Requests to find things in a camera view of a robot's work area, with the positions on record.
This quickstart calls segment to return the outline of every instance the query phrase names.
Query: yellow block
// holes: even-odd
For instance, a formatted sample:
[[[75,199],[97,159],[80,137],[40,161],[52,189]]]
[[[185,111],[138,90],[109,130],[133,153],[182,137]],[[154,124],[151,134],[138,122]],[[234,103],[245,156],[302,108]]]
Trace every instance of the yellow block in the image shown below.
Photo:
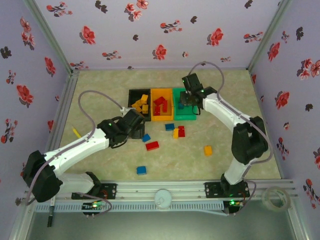
[[[140,100],[141,100],[142,104],[147,104],[148,95],[143,94]]]
[[[205,156],[211,156],[212,155],[212,147],[207,145],[207,146],[204,146],[204,155]]]
[[[143,104],[142,105],[142,113],[143,114],[148,114],[148,104]]]
[[[134,103],[134,104],[131,105],[131,107],[136,109],[136,108],[139,108],[140,106],[137,103]]]
[[[136,101],[135,102],[139,107],[141,107],[142,106],[142,101],[141,101],[141,99],[139,99],[138,101]]]
[[[141,107],[139,107],[139,106],[138,106],[138,107],[136,107],[136,108],[135,108],[135,110],[137,110],[139,113],[141,113],[141,112],[142,112],[142,109],[141,109]]]
[[[178,129],[178,128],[175,128],[175,129],[173,130],[173,138],[174,138],[174,139],[178,139],[178,137],[179,137],[179,129]]]

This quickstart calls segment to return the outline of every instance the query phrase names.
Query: marble pattern surface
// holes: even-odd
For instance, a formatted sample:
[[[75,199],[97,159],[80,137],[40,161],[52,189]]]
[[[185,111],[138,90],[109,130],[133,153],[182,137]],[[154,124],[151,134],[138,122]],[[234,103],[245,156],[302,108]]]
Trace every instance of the marble pattern surface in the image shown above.
[[[196,69],[204,87],[218,89],[221,76],[217,70]],[[181,78],[188,69],[177,70],[105,70],[81,71],[73,95],[60,146],[77,139],[74,126],[81,135],[92,126],[78,107],[78,96],[85,90],[101,91],[118,101],[128,104],[129,89],[134,88],[181,88]],[[247,70],[224,70],[225,86],[221,96],[240,111],[250,116],[261,116],[255,92]],[[87,93],[81,100],[83,109],[98,124],[104,119],[120,115],[119,108],[94,93]],[[232,134],[212,114],[201,111],[196,121],[174,121],[176,127],[185,126],[185,138],[173,139],[173,132],[165,130],[168,122],[146,122],[145,132],[151,141],[158,141],[160,147],[146,151],[140,139],[130,139],[124,146],[107,148],[78,162],[67,173],[91,171],[100,180],[216,180],[228,169],[233,158],[231,152]],[[204,155],[204,146],[211,145],[212,156]],[[269,155],[265,152],[262,159]],[[146,175],[137,175],[136,167],[146,166]],[[246,176],[248,179],[279,179],[280,174],[274,157],[267,163],[254,165]]]

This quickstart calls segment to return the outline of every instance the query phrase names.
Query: robotic arm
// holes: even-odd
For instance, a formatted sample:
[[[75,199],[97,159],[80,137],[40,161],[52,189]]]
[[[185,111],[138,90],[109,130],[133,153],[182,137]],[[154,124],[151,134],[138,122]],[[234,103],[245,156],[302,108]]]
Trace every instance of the robotic arm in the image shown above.
[[[123,117],[103,120],[94,129],[93,134],[90,132],[64,147],[45,154],[41,154],[38,150],[31,153],[22,177],[30,187],[37,171],[46,164],[32,188],[32,193],[39,203],[51,199],[58,192],[60,194],[81,192],[95,196],[100,191],[100,184],[96,185],[99,180],[93,173],[66,174],[64,172],[97,151],[124,145],[129,134],[144,123],[144,117],[135,109],[130,109]]]
[[[232,132],[233,160],[228,170],[221,176],[220,186],[223,195],[227,197],[237,194],[239,190],[242,191],[243,178],[251,164],[268,150],[267,141],[244,118],[265,134],[264,122],[258,116],[252,118],[238,111],[218,97],[214,88],[203,88],[195,73],[183,77],[182,82],[186,91],[180,93],[181,103],[185,106],[197,106],[215,115]]]

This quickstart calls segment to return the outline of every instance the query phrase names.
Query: lavender wall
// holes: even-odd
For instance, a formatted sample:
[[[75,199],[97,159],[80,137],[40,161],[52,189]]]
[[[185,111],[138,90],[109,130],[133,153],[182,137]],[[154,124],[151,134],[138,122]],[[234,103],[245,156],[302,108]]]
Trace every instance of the lavender wall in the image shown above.
[[[73,68],[245,68],[280,0],[35,2]]]
[[[0,20],[0,238],[5,240],[27,188],[23,164],[33,151],[45,150],[67,72],[23,1],[1,0]]]
[[[320,213],[320,1],[293,1],[252,70],[269,135],[313,239]]]

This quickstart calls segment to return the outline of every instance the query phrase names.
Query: cable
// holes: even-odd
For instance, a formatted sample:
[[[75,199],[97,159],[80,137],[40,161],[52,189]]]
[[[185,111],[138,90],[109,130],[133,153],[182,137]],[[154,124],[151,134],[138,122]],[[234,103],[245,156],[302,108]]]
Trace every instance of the cable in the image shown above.
[[[59,157],[60,155],[62,155],[62,154],[65,153],[65,152],[69,151],[70,149],[73,149],[73,148],[75,148],[75,147],[83,144],[83,143],[86,142],[88,139],[90,139],[90,138],[92,137],[92,135],[95,133],[95,129],[96,129],[95,121],[86,113],[86,111],[85,111],[85,110],[82,108],[82,106],[81,106],[81,97],[82,97],[84,94],[86,94],[86,93],[95,93],[95,94],[102,95],[102,96],[106,97],[107,99],[111,100],[113,103],[115,103],[115,104],[122,110],[122,107],[121,107],[121,105],[120,105],[118,102],[116,102],[114,99],[112,99],[111,97],[109,97],[108,95],[106,95],[106,94],[104,94],[104,93],[102,93],[102,92],[99,92],[99,91],[96,91],[96,90],[86,90],[86,91],[83,91],[82,93],[80,93],[80,95],[79,95],[79,97],[78,97],[78,106],[79,106],[81,112],[82,112],[82,113],[90,120],[90,122],[92,123],[92,131],[91,131],[91,133],[88,135],[88,137],[87,137],[86,139],[84,139],[84,140],[82,140],[82,141],[80,141],[80,142],[77,142],[77,143],[75,143],[74,145],[71,145],[71,146],[63,149],[62,151],[58,152],[57,154],[55,154],[54,156],[52,156],[48,161],[46,161],[46,162],[39,168],[39,170],[36,172],[36,174],[35,174],[34,177],[33,177],[33,180],[32,180],[31,185],[30,185],[30,187],[29,187],[29,191],[28,191],[28,193],[27,193],[27,195],[26,195],[26,198],[25,198],[25,202],[26,202],[26,205],[27,205],[27,206],[30,205],[30,204],[34,201],[34,199],[32,199],[31,201],[29,201],[29,199],[30,199],[32,190],[34,189],[34,186],[35,186],[35,184],[36,184],[36,181],[37,181],[37,179],[38,179],[41,171],[42,171],[49,163],[51,163],[55,158]]]
[[[91,195],[88,195],[88,194],[85,194],[85,193],[82,193],[82,192],[76,192],[76,194],[79,194],[81,196],[85,196],[85,197],[88,197],[88,198],[91,198],[91,199],[98,199],[100,201],[103,201],[105,202],[106,204],[109,204],[109,208],[105,211],[102,211],[102,212],[99,212],[99,215],[102,215],[102,214],[106,214],[107,212],[109,212],[111,209],[112,209],[112,204],[110,201],[108,201],[107,199],[105,198],[101,198],[101,197],[97,197],[97,196],[91,196]]]
[[[270,155],[269,155],[266,159],[264,159],[264,160],[260,160],[260,161],[257,161],[257,160],[256,160],[256,161],[250,161],[248,168],[244,171],[244,173],[243,173],[243,175],[242,175],[242,178],[244,178],[244,176],[247,174],[247,172],[248,172],[249,169],[251,168],[251,165],[253,165],[253,164],[262,164],[262,163],[268,162],[268,161],[272,158],[272,154],[273,154],[273,152],[274,152],[273,147],[272,147],[269,139],[267,138],[267,136],[264,134],[263,131],[261,131],[261,130],[260,130],[256,125],[254,125],[249,119],[246,119],[244,116],[241,115],[241,113],[239,113],[238,111],[234,110],[232,107],[230,107],[228,104],[226,104],[226,103],[221,99],[221,97],[220,97],[220,91],[221,91],[221,89],[222,89],[222,88],[224,87],[224,85],[225,85],[225,75],[224,75],[224,73],[222,72],[222,70],[221,70],[220,67],[218,67],[216,64],[214,64],[214,63],[212,63],[212,62],[209,62],[209,61],[202,61],[202,62],[199,62],[199,63],[197,63],[196,65],[194,65],[193,68],[191,68],[188,76],[193,72],[193,70],[194,70],[197,66],[199,66],[199,65],[201,65],[201,64],[209,64],[209,65],[212,65],[212,66],[216,67],[216,68],[219,70],[219,72],[220,72],[220,74],[221,74],[221,76],[222,76],[222,84],[221,84],[221,86],[219,87],[219,89],[218,89],[218,91],[217,91],[217,93],[216,93],[216,96],[217,96],[219,102],[221,102],[226,108],[228,108],[231,112],[233,112],[233,113],[234,113],[235,115],[237,115],[239,118],[241,118],[242,120],[244,120],[244,121],[246,121],[248,124],[250,124],[250,126],[253,127],[255,130],[257,130],[257,131],[263,136],[263,138],[266,140],[266,142],[268,143],[268,146],[269,146],[269,149],[270,149]]]

